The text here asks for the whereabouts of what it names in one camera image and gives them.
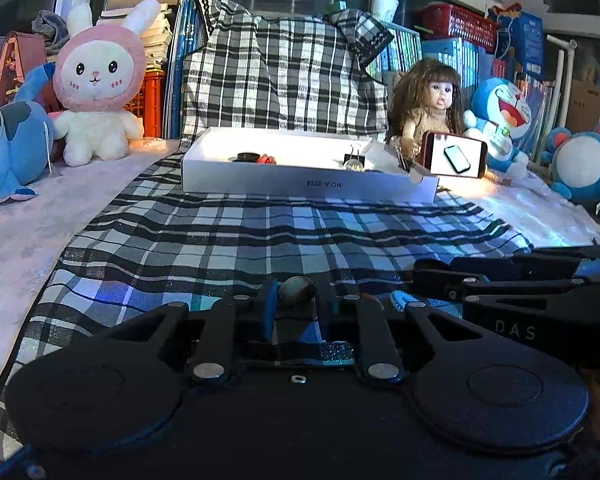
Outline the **black white plaid cloth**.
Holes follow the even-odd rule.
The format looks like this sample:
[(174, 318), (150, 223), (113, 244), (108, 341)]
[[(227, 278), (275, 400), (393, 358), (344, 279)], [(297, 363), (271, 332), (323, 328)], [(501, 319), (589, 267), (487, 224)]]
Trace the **black white plaid cloth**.
[[(198, 0), (205, 43), (186, 60), (187, 122), (181, 147), (209, 140), (222, 162), (174, 153), (143, 171), (61, 252), (20, 330), (3, 378), (19, 367), (168, 302), (194, 311), (245, 295), (268, 276), (305, 274), (341, 294), (382, 296), (419, 258), (528, 252), (521, 233), (478, 205), (423, 181), (420, 200), (398, 174), (341, 166), (355, 141), (381, 141), (387, 90), (363, 72), (356, 42), (381, 44), (388, 31), (370, 15), (268, 21), (230, 0)], [(315, 90), (332, 70), (333, 97), (312, 96), (311, 122), (325, 136), (257, 130), (245, 116), (228, 129), (210, 119), (215, 99), (241, 96), (258, 81), (255, 118), (275, 118), (275, 70), (298, 64), (283, 83)]]

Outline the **small black binder clip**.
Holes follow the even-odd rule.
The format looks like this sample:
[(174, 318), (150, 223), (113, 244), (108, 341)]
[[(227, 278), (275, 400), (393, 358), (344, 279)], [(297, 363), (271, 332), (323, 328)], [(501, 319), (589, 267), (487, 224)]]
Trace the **small black binder clip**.
[(359, 151), (359, 148), (356, 148), (354, 145), (351, 146), (350, 153), (344, 156), (344, 160), (346, 162), (348, 162), (350, 159), (358, 160), (358, 162), (360, 162), (362, 165), (365, 165), (366, 157), (361, 153), (361, 151)]

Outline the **red plastic basket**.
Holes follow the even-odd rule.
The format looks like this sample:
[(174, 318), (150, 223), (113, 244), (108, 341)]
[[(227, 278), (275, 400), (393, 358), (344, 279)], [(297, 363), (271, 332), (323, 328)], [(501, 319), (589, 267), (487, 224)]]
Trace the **red plastic basket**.
[(461, 38), (493, 53), (497, 24), (461, 6), (433, 3), (418, 11), (419, 22), (430, 39)]

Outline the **red cased smartphone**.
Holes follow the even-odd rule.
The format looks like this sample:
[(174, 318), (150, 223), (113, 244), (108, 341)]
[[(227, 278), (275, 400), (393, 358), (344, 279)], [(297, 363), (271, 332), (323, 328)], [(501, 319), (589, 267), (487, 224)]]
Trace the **red cased smartphone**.
[(421, 165), (439, 177), (481, 179), (487, 145), (470, 136), (428, 131), (421, 144)]

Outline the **blue dinosaur plush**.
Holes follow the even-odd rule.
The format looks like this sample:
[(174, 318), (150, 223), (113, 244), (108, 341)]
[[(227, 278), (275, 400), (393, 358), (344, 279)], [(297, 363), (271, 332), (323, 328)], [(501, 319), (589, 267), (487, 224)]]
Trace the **blue dinosaur plush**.
[(54, 124), (35, 98), (54, 73), (53, 63), (35, 67), (12, 102), (0, 107), (0, 204), (33, 198), (29, 184), (52, 168)]

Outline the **red chili pepper toy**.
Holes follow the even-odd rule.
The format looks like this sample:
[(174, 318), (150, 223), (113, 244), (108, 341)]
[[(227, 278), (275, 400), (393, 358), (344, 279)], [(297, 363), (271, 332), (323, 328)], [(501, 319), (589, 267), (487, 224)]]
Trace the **red chili pepper toy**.
[(276, 159), (273, 156), (263, 154), (257, 159), (257, 163), (264, 165), (276, 165)]

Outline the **white shallow cardboard box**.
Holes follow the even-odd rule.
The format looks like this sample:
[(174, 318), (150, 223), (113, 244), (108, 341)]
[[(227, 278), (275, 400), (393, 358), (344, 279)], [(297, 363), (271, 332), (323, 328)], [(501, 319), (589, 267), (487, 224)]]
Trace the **white shallow cardboard box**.
[[(352, 145), (366, 157), (362, 172), (343, 168)], [(230, 161), (242, 152), (273, 156), (276, 165)], [(417, 165), (407, 174), (392, 146), (373, 136), (211, 127), (181, 159), (181, 185), (190, 193), (429, 204), (438, 184)]]

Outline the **pink handbag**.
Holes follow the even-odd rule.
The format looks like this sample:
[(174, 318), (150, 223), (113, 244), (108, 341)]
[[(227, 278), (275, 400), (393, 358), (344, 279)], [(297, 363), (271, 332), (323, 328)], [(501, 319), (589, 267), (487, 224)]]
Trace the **pink handbag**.
[(9, 32), (0, 50), (0, 107), (12, 102), (27, 73), (46, 61), (42, 36)]

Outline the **large black binder clip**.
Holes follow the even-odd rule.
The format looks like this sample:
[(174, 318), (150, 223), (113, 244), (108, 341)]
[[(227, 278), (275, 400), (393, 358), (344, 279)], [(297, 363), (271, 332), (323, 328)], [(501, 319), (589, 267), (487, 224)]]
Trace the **large black binder clip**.
[(411, 166), (413, 162), (404, 155), (401, 148), (396, 148), (397, 160), (399, 161), (400, 167), (409, 174), (411, 172)]

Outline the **blue gift box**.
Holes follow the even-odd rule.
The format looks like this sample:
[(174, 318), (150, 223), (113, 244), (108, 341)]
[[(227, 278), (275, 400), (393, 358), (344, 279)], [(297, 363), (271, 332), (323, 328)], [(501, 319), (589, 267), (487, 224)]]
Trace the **blue gift box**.
[(488, 18), (496, 24), (495, 58), (505, 63), (506, 77), (524, 73), (544, 79), (544, 27), (542, 20), (522, 9), (520, 3), (507, 8), (492, 6)]

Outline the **pink white bunny plush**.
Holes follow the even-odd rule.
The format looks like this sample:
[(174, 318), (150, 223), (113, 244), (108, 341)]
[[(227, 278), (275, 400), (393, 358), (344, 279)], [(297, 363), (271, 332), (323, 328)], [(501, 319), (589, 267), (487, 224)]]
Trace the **pink white bunny plush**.
[(95, 25), (88, 3), (68, 14), (69, 40), (57, 55), (53, 88), (65, 110), (54, 118), (55, 138), (65, 140), (71, 167), (92, 158), (116, 160), (143, 139), (142, 122), (125, 110), (146, 73), (140, 37), (118, 25)]

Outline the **red plastic crate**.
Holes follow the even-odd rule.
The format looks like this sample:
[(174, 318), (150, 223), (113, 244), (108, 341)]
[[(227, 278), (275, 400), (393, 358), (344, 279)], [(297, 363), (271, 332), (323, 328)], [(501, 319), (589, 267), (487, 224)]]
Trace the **red plastic crate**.
[(161, 136), (164, 81), (163, 70), (147, 70), (140, 91), (124, 107), (142, 121), (149, 138)]

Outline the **stack of books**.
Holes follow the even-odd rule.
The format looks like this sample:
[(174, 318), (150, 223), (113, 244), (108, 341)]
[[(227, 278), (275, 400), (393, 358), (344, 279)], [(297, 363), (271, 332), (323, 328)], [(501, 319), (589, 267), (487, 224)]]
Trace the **stack of books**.
[(171, 18), (179, 0), (105, 0), (97, 25), (118, 25), (142, 40), (148, 70), (161, 70), (173, 38)]

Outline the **blue doraemon plush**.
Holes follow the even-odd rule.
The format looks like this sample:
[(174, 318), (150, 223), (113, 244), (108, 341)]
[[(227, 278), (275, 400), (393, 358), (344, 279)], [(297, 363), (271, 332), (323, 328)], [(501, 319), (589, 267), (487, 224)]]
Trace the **blue doraemon plush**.
[(486, 166), (512, 180), (526, 176), (528, 155), (518, 144), (531, 126), (532, 112), (521, 90), (507, 79), (483, 81), (464, 112), (464, 133), (487, 146)]
[(600, 125), (581, 132), (552, 129), (540, 158), (550, 165), (550, 188), (600, 218)]

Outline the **white blue hair clip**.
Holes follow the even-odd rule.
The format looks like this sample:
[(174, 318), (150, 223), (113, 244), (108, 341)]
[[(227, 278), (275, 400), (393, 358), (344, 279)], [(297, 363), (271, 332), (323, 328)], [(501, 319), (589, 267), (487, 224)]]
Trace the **white blue hair clip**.
[(418, 298), (409, 295), (408, 292), (404, 292), (403, 290), (394, 290), (394, 292), (391, 292), (390, 300), (392, 308), (397, 312), (403, 312), (406, 308), (430, 307), (454, 315), (456, 318), (462, 318), (462, 307), (460, 304), (454, 304), (453, 302), (432, 298)]

